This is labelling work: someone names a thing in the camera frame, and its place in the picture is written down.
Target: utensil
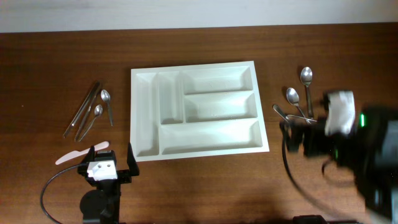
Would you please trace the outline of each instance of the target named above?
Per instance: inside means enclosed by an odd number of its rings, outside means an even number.
[[[272,105],[272,108],[278,113],[286,122],[290,122],[289,119],[286,117],[285,113],[278,105]]]
[[[87,111],[80,123],[79,130],[77,131],[76,136],[75,136],[75,141],[78,140],[80,133],[83,131],[83,127],[85,126],[85,124],[87,122],[87,118],[88,118],[88,115],[90,114],[91,107],[93,106],[95,100],[97,99],[97,95],[101,91],[101,89],[102,89],[102,84],[99,84],[98,88],[94,92],[94,95],[93,95],[94,97],[92,97],[91,102],[88,105]]]
[[[108,93],[108,91],[102,90],[101,98],[107,104],[109,121],[111,122],[111,126],[113,126],[112,109],[111,109],[111,106],[109,105],[109,102],[111,101],[111,95]]]
[[[312,100],[310,94],[310,84],[312,81],[312,70],[310,67],[305,67],[301,71],[300,80],[305,85],[307,89],[307,105],[308,105],[308,117],[313,118],[313,108],[312,108]]]
[[[101,116],[102,114],[102,106],[101,105],[97,105],[94,109],[94,115],[95,117],[93,118],[93,120],[91,121],[91,123],[88,125],[86,131],[83,133],[83,135],[81,136],[81,138],[79,139],[79,141],[81,141],[87,134],[87,132],[90,130],[90,128],[92,127],[92,125],[94,124],[94,121],[97,117]]]
[[[98,151],[98,150],[106,149],[107,147],[109,147],[109,142],[105,141],[105,142],[101,142],[99,144],[96,144],[94,146],[94,150]],[[74,159],[76,157],[85,155],[85,154],[88,153],[89,150],[90,150],[90,148],[85,149],[83,151],[72,151],[72,152],[69,152],[69,153],[65,154],[64,156],[62,156],[59,160],[57,160],[55,162],[55,165],[59,165],[59,164],[61,164],[63,162],[66,162],[68,160],[71,160],[71,159]]]
[[[309,122],[311,122],[311,123],[316,123],[316,122],[318,122],[317,120],[314,120],[314,119],[303,118],[303,117],[296,116],[296,115],[292,115],[292,114],[286,115],[286,118],[287,118],[289,121],[291,121],[292,119],[305,119],[305,120],[307,120],[307,121],[309,121]]]
[[[66,138],[66,136],[69,134],[70,130],[72,127],[74,127],[77,123],[77,121],[80,118],[80,115],[83,113],[83,110],[85,107],[88,105],[88,102],[92,99],[92,97],[95,94],[95,91],[98,89],[98,87],[101,85],[100,82],[95,82],[93,87],[91,88],[90,92],[88,92],[88,95],[86,96],[83,104],[80,106],[80,109],[77,111],[75,117],[73,118],[72,122],[69,124],[67,130],[63,134],[63,138]]]
[[[299,98],[299,94],[297,94],[297,92],[295,91],[295,89],[293,89],[293,88],[288,88],[287,91],[286,91],[286,98],[287,98],[287,101],[288,101],[291,105],[296,106],[297,109],[300,111],[300,113],[303,115],[303,117],[306,118],[305,115],[304,115],[304,113],[303,113],[303,111],[302,111],[302,110],[300,109],[300,107],[299,107],[300,98]]]

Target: brown wooden surface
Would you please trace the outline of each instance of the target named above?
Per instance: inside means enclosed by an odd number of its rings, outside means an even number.
[[[44,183],[80,159],[56,166],[72,150],[109,140],[125,169],[130,138],[130,69],[253,60],[270,152],[140,162],[141,175],[122,186],[121,221],[127,223],[248,223],[321,214],[292,186],[281,156],[278,103],[294,87],[306,108],[299,67],[314,72],[312,98],[327,90],[354,91],[366,103],[398,104],[398,24],[111,30],[0,34],[0,222],[50,223],[39,206]],[[112,96],[115,126],[97,120],[81,143],[76,129],[62,134],[94,80]],[[316,107],[316,115],[325,114]],[[325,158],[289,155],[293,175],[317,199],[368,221],[355,187],[328,185]],[[328,169],[336,180],[347,170]],[[92,189],[72,171],[48,188],[45,205],[61,222],[80,223],[81,197]]]

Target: silverware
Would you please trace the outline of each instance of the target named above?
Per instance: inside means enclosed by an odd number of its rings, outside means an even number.
[[[313,108],[310,94],[310,84],[312,81],[312,70],[310,67],[305,67],[301,71],[300,80],[307,89],[307,105],[308,105],[308,117],[313,118]]]
[[[79,139],[79,141],[81,141],[87,134],[87,132],[90,130],[90,128],[92,127],[92,125],[94,124],[94,121],[97,117],[101,116],[102,114],[102,106],[101,105],[97,105],[94,109],[94,115],[95,117],[93,118],[93,120],[91,121],[91,123],[88,125],[86,131],[83,133],[83,135],[81,136],[81,138]]]
[[[66,136],[69,134],[70,130],[72,127],[74,127],[77,123],[77,121],[80,118],[80,115],[82,114],[83,110],[85,109],[85,107],[88,105],[88,102],[90,101],[90,99],[93,97],[95,91],[98,89],[98,87],[101,85],[100,82],[95,82],[95,84],[93,85],[93,87],[91,88],[90,92],[88,93],[88,95],[86,96],[86,99],[84,100],[83,104],[80,106],[80,109],[77,111],[75,117],[73,118],[72,122],[69,124],[67,130],[64,132],[63,134],[63,138],[66,138]]]
[[[111,109],[111,106],[109,105],[109,102],[111,101],[111,95],[108,93],[108,91],[102,90],[101,98],[107,104],[109,121],[111,122],[111,126],[113,126],[112,109]]]
[[[293,88],[288,88],[286,91],[286,98],[287,101],[291,104],[297,107],[297,109],[300,111],[300,113],[303,115],[303,118],[306,118],[303,111],[300,109],[299,107],[299,94],[297,94],[297,92],[293,89]]]
[[[289,121],[291,121],[291,120],[293,120],[293,119],[305,119],[306,121],[309,121],[310,123],[316,123],[316,122],[318,122],[317,120],[314,120],[314,119],[303,118],[303,117],[296,116],[296,115],[292,115],[292,114],[286,115],[286,118],[287,118]]]
[[[278,105],[272,105],[272,108],[278,113],[286,122],[290,122],[289,119],[286,117],[282,109]]]
[[[93,94],[93,97],[92,97],[92,99],[91,99],[91,102],[90,102],[90,104],[88,105],[86,114],[84,115],[84,117],[83,117],[83,119],[82,119],[82,121],[81,121],[81,123],[80,123],[79,130],[78,130],[77,133],[76,133],[75,141],[78,140],[80,133],[83,131],[83,127],[85,126],[85,124],[86,124],[86,122],[87,122],[87,118],[88,118],[88,115],[90,114],[91,107],[93,106],[95,100],[97,99],[97,95],[98,95],[98,93],[101,91],[101,88],[102,88],[102,84],[99,84],[98,88],[95,90],[95,92],[94,92],[94,94]]]

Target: wood grain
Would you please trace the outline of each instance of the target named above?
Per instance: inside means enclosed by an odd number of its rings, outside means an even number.
[[[249,223],[321,214],[292,186],[281,156],[280,117],[297,113],[282,92],[294,87],[306,107],[298,70],[310,66],[313,100],[327,90],[354,91],[365,104],[398,104],[398,24],[109,30],[0,35],[0,210],[4,223],[50,223],[39,206],[44,183],[78,163],[55,161],[72,150],[108,140],[125,169],[130,129],[130,69],[253,60],[270,152],[140,162],[141,175],[122,186],[127,223]],[[62,134],[90,85],[112,96],[115,125],[100,117],[81,143]],[[315,107],[317,116],[324,115]],[[369,221],[355,187],[336,188],[321,175],[325,158],[289,155],[293,175],[317,199]],[[337,180],[348,170],[328,169]],[[61,222],[80,223],[81,197],[91,187],[76,172],[54,181],[45,195]]]

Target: white plastic knife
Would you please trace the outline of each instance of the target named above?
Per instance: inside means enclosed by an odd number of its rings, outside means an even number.
[[[98,151],[98,150],[106,149],[108,146],[109,146],[109,142],[108,141],[101,142],[101,143],[96,144],[94,146],[94,150]],[[89,150],[90,150],[90,148],[88,148],[86,150],[83,150],[83,151],[72,151],[72,152],[69,152],[68,154],[62,156],[59,160],[57,160],[55,162],[55,165],[59,165],[59,164],[61,164],[63,162],[66,162],[66,161],[68,161],[70,159],[74,159],[76,157],[85,155],[85,154],[88,153]]]

